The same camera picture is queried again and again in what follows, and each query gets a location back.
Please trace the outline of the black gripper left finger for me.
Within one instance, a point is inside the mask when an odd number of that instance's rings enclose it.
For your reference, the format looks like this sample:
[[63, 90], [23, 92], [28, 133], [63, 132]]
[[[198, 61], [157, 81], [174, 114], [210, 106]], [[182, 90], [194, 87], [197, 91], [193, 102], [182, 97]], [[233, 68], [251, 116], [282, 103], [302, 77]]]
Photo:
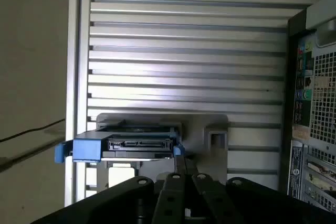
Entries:
[[36, 220], [36, 223], [182, 223], [185, 157], [174, 172], [154, 182], [135, 176]]

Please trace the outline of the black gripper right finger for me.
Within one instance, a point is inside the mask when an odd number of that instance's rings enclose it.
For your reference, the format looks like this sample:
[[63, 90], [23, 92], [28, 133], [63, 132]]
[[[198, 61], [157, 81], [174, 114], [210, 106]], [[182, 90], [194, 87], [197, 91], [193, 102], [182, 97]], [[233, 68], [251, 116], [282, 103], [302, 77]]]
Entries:
[[189, 157], [185, 168], [211, 223], [335, 223], [334, 214], [251, 180], [234, 177], [221, 184]]

